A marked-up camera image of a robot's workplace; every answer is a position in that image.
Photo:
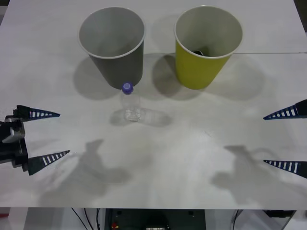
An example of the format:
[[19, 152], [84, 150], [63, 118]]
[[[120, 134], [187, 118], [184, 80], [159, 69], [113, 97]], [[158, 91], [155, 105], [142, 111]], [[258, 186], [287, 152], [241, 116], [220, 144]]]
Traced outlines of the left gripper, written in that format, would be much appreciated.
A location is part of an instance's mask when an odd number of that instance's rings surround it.
[[[34, 121], [60, 117], [60, 114], [52, 111], [17, 105], [16, 109], [13, 111], [13, 117], [22, 121]], [[50, 164], [66, 156], [68, 153], [70, 153], [70, 150], [28, 158], [24, 138], [12, 143], [0, 144], [0, 162], [12, 162], [14, 167], [21, 167], [23, 172], [28, 172], [29, 176], [43, 170]]]

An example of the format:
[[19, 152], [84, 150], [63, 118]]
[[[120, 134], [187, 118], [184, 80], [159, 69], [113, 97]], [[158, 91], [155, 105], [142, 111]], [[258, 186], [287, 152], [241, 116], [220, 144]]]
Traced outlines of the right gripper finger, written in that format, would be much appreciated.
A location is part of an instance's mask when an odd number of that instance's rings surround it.
[[263, 117], [264, 120], [299, 118], [307, 118], [307, 99]]
[[273, 167], [279, 168], [281, 170], [287, 171], [289, 173], [296, 174], [303, 178], [307, 178], [307, 162], [306, 161], [273, 161], [273, 160], [263, 160]]

